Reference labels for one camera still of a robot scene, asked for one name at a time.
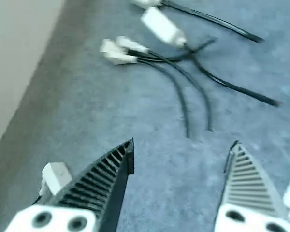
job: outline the screw hole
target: screw hole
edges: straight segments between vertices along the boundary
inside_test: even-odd
[[[266,229],[272,232],[286,232],[284,228],[282,228],[280,225],[277,225],[276,223],[267,224]]]
[[[52,219],[52,215],[49,212],[41,212],[37,216],[34,217],[32,221],[32,225],[35,228],[41,228],[46,226],[50,220]]]
[[[81,231],[87,225],[87,219],[84,217],[76,217],[70,220],[68,224],[68,229],[72,232]]]
[[[233,219],[234,221],[245,222],[245,218],[243,217],[243,215],[234,210],[228,211],[226,216]]]

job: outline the white cable connector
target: white cable connector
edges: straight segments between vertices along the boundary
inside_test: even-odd
[[[116,43],[112,40],[104,39],[102,41],[102,45],[100,47],[100,52],[101,53],[122,53],[126,54],[127,49],[124,47],[117,46]]]
[[[147,9],[152,6],[161,6],[162,0],[131,0],[134,5]]]
[[[112,40],[103,40],[100,52],[115,65],[137,63],[137,57],[127,55],[128,49],[118,46]]]
[[[137,57],[125,55],[122,53],[109,52],[109,53],[105,53],[104,57],[107,60],[114,63],[115,65],[127,64],[127,63],[137,63]]]
[[[158,8],[148,8],[141,21],[163,42],[178,48],[184,47],[187,41],[184,33]]]
[[[48,163],[42,170],[42,188],[39,195],[42,196],[45,185],[49,187],[53,195],[56,195],[71,180],[72,176],[63,162]]]
[[[119,47],[123,47],[132,51],[137,51],[137,52],[142,52],[142,53],[147,53],[149,51],[149,48],[139,44],[138,42],[131,40],[130,38],[126,36],[117,36],[116,45]]]

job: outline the wall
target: wall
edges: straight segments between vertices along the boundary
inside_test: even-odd
[[[0,0],[0,139],[17,110],[64,0]]]

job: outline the floor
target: floor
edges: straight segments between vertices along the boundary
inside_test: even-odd
[[[193,138],[185,138],[172,83],[143,65],[114,67],[99,54],[102,39],[127,35],[165,55],[177,51],[140,22],[128,0],[68,0],[32,82],[0,142],[0,232],[29,206],[48,162],[76,175],[134,137],[135,174],[128,180],[119,232],[210,232],[229,147],[240,140],[260,161],[280,194],[290,180],[290,0],[174,0],[232,22],[265,39],[257,44],[224,28],[163,9],[192,45],[217,43],[199,54],[221,78],[283,102],[280,108],[207,80],[214,132],[205,130],[200,95],[180,75]]]

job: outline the black cable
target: black cable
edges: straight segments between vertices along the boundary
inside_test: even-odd
[[[138,63],[142,63],[142,64],[147,64],[155,69],[157,69],[158,71],[160,71],[161,73],[163,73],[165,76],[167,76],[174,84],[176,92],[178,94],[178,98],[180,100],[180,104],[182,107],[182,111],[183,111],[183,117],[184,117],[184,123],[185,123],[185,128],[186,128],[186,137],[190,138],[190,121],[189,121],[189,117],[188,117],[188,108],[187,108],[187,103],[185,100],[185,96],[183,94],[183,91],[179,85],[179,83],[177,82],[176,78],[171,75],[168,71],[166,71],[163,67],[160,67],[157,64],[148,62],[146,60],[142,60],[141,58],[138,59]]]
[[[252,40],[254,42],[257,42],[257,43],[260,43],[262,41],[264,41],[263,38],[257,36],[257,35],[254,35],[254,34],[251,34],[249,33],[248,31],[245,31],[231,23],[228,23],[226,21],[223,21],[219,18],[216,18],[216,17],[213,17],[211,15],[208,15],[208,14],[205,14],[205,13],[202,13],[200,11],[196,11],[196,10],[193,10],[193,9],[190,9],[188,7],[184,7],[184,6],[181,6],[181,5],[178,5],[172,1],[169,1],[169,0],[164,0],[162,2],[163,6],[167,6],[167,7],[171,7],[171,8],[174,8],[176,10],[179,10],[179,11],[182,11],[182,12],[185,12],[187,14],[191,14],[193,16],[196,16],[196,17],[199,17],[199,18],[202,18],[202,19],[205,19],[207,21],[210,21],[212,23],[216,23],[220,26],[223,26],[225,28],[228,28],[234,32],[236,32],[237,34],[249,39],[249,40]]]
[[[177,65],[176,63],[174,62],[171,62],[169,61],[167,58],[165,58],[164,56],[158,54],[158,53],[155,53],[155,52],[152,52],[152,51],[149,51],[148,52],[149,54],[161,59],[161,60],[164,60],[164,62],[166,62],[167,64],[173,66],[176,70],[178,70],[182,75],[184,75],[187,80],[189,80],[192,85],[195,87],[195,89],[199,90],[204,98],[204,101],[205,101],[205,107],[206,107],[206,112],[207,112],[207,130],[209,131],[213,131],[213,126],[212,126],[212,109],[211,109],[211,104],[210,104],[210,100],[205,92],[205,89],[199,84],[199,82],[193,78],[190,73],[186,72],[185,70],[183,70],[179,65]]]
[[[188,51],[191,51],[191,48],[189,48],[189,46],[185,45],[185,48],[188,50]],[[216,77],[215,75],[213,75],[212,73],[210,73],[208,70],[206,70],[200,63],[199,61],[196,59],[196,57],[190,53],[190,59],[192,60],[192,62],[195,64],[195,66],[204,74],[206,75],[208,78],[212,79],[213,81],[221,84],[222,86],[225,86],[225,87],[228,87],[230,89],[233,89],[237,92],[240,92],[240,93],[244,93],[248,96],[251,96],[252,98],[255,98],[261,102],[264,102],[266,104],[269,104],[269,105],[272,105],[272,106],[275,106],[275,107],[279,107],[281,105],[281,102],[279,101],[276,101],[272,98],[268,98],[262,94],[259,94],[259,93],[256,93],[256,92],[253,92],[251,90],[248,90],[248,89],[245,89],[243,87],[239,87],[239,86],[236,86],[236,85],[233,85],[227,81],[224,81],[218,77]]]
[[[184,59],[187,59],[189,57],[190,53],[196,54],[196,53],[200,52],[201,50],[205,49],[207,46],[209,46],[212,43],[214,43],[215,41],[216,41],[216,38],[211,38],[211,39],[207,40],[206,42],[204,42],[203,44],[201,44],[200,46],[198,46],[197,48],[192,49],[189,52],[186,52],[186,53],[183,53],[183,54],[180,54],[180,55],[177,55],[177,56],[173,56],[173,57],[168,57],[167,59],[169,61],[171,61],[171,62],[182,61]],[[149,54],[140,53],[140,52],[137,52],[137,51],[129,50],[128,51],[128,55],[141,57],[141,58],[146,59],[149,62],[165,62],[164,60],[162,60],[162,59],[160,59],[158,57],[154,57],[154,56],[151,56]]]
[[[39,195],[38,198],[35,199],[35,201],[34,201],[32,204],[36,204],[36,203],[41,199],[41,197],[42,197],[42,196]]]

